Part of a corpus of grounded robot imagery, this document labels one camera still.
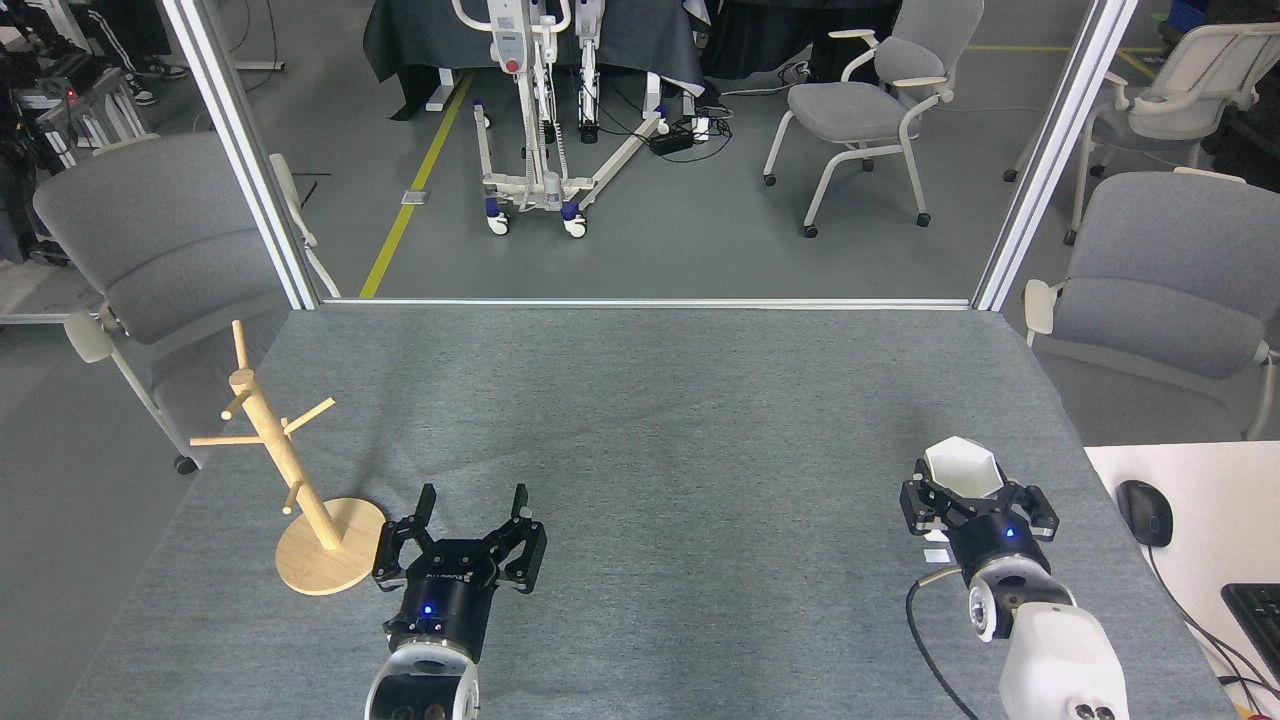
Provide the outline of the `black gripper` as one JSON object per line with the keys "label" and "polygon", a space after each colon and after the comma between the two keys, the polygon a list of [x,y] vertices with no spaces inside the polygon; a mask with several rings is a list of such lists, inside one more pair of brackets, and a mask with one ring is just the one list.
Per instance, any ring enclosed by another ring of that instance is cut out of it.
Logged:
{"label": "black gripper", "polygon": [[938,483],[923,457],[916,459],[899,496],[911,534],[945,529],[965,583],[989,562],[1011,556],[1051,571],[1037,539],[1052,542],[1060,519],[1044,492],[1038,486],[1005,483],[998,501],[998,511],[966,515],[966,500]]}
{"label": "black gripper", "polygon": [[[547,547],[545,524],[532,518],[529,488],[518,483],[509,519],[486,536],[486,550],[470,541],[438,541],[428,525],[436,502],[433,483],[422,486],[417,506],[381,527],[371,577],[381,592],[404,589],[399,612],[384,623],[389,650],[411,641],[444,641],[474,662],[483,644],[497,585],[532,593]],[[416,541],[420,559],[401,566],[406,541]]]}

